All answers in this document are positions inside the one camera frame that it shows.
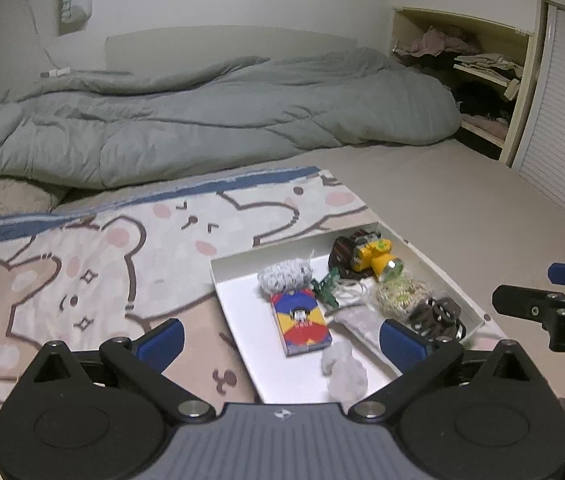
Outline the cartoon bear blanket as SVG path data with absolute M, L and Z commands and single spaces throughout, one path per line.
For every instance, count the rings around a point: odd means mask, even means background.
M 216 408 L 328 398 L 316 352 L 286 356 L 253 270 L 217 299 L 211 262 L 272 247 L 327 271 L 329 244 L 377 216 L 330 172 L 252 172 L 70 214 L 0 220 L 0 408 L 47 341 L 92 350 L 167 318 L 186 330 L 168 377 Z

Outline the beige fluffy pillow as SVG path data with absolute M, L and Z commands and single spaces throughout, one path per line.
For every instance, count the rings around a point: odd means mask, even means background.
M 0 217 L 46 214 L 56 208 L 68 192 L 64 186 L 0 178 Z

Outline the white mesh bath puff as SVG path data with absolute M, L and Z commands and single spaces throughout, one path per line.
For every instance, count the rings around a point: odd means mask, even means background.
M 363 399 L 368 388 L 366 368 L 353 356 L 350 341 L 337 341 L 322 354 L 323 375 L 328 378 L 327 391 L 333 401 L 353 404 Z

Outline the colourful card box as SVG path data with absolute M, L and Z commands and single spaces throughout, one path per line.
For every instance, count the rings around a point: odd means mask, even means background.
M 311 289 L 292 290 L 270 298 L 285 356 L 324 350 L 333 336 Z

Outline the grey zip pouch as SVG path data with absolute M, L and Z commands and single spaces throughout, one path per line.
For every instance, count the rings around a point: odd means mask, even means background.
M 374 309 L 366 306 L 350 306 L 333 314 L 333 321 L 345 328 L 392 372 L 401 376 L 402 372 L 389 360 L 380 348 L 380 328 L 385 319 Z

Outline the grey quilt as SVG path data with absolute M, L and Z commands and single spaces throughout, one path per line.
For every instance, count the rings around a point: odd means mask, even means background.
M 438 79 L 369 48 L 156 77 L 72 73 L 0 99 L 0 177 L 102 191 L 319 148 L 435 144 L 460 125 Z

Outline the yellow green headlamp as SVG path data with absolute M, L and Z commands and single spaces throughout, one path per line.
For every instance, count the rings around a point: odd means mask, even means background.
M 404 270 L 404 263 L 392 254 L 392 247 L 391 240 L 378 231 L 358 230 L 350 236 L 339 236 L 331 248 L 328 268 L 350 280 L 373 276 L 380 283 L 390 281 Z

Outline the pink clothes pile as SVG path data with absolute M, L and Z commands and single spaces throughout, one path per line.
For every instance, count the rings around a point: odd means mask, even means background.
M 409 46 L 401 48 L 396 46 L 393 52 L 398 55 L 409 55 L 421 58 L 424 55 L 438 56 L 443 52 L 451 52 L 461 55 L 479 54 L 481 50 L 468 44 L 463 38 L 447 35 L 442 30 L 430 26 L 427 32 L 419 39 L 413 41 Z

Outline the white cardboard box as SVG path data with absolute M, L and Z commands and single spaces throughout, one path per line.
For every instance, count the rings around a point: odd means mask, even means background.
M 368 224 L 392 242 L 392 254 L 405 264 L 413 278 L 429 285 L 438 297 L 449 297 L 461 308 L 465 326 L 464 344 L 470 344 L 484 325 L 483 311 L 430 258 L 405 238 L 380 222 Z M 352 228 L 287 240 L 211 261 L 211 278 L 227 325 L 258 397 L 265 404 L 307 404 L 329 400 L 328 378 L 323 374 L 318 351 L 287 356 L 279 335 L 270 300 L 258 284 L 258 272 L 271 264 L 292 258 L 309 258 L 314 278 L 325 278 L 328 255 L 339 236 Z M 355 286 L 345 296 L 351 307 L 327 313 L 333 340 L 351 341 L 353 356 L 365 367 L 368 392 L 383 388 L 400 375 L 380 351 L 380 314 L 371 307 L 371 282 Z

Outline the black scrunchie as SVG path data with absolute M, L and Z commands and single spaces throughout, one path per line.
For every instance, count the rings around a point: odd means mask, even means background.
M 461 307 L 450 297 L 421 300 L 409 315 L 407 324 L 419 336 L 431 341 L 440 337 L 461 340 L 466 335 Z

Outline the white crochet roll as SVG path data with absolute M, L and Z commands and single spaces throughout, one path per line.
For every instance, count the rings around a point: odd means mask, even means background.
M 266 299 L 308 289 L 312 285 L 314 271 L 309 258 L 293 258 L 266 266 L 256 274 L 258 286 Z

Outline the wooden closet shelf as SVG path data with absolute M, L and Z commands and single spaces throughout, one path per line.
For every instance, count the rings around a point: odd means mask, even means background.
M 438 78 L 452 92 L 461 128 L 456 136 L 468 148 L 507 165 L 513 157 L 514 140 L 523 125 L 523 115 L 531 103 L 531 76 L 534 68 L 534 35 L 500 22 L 442 10 L 397 6 L 392 10 L 389 46 L 391 54 L 406 66 Z M 463 38 L 480 53 L 498 53 L 523 66 L 517 98 L 508 101 L 504 88 L 485 79 L 455 70 L 461 54 L 443 52 L 438 56 L 414 58 L 393 52 L 405 48 L 427 32 L 430 26 L 447 35 Z

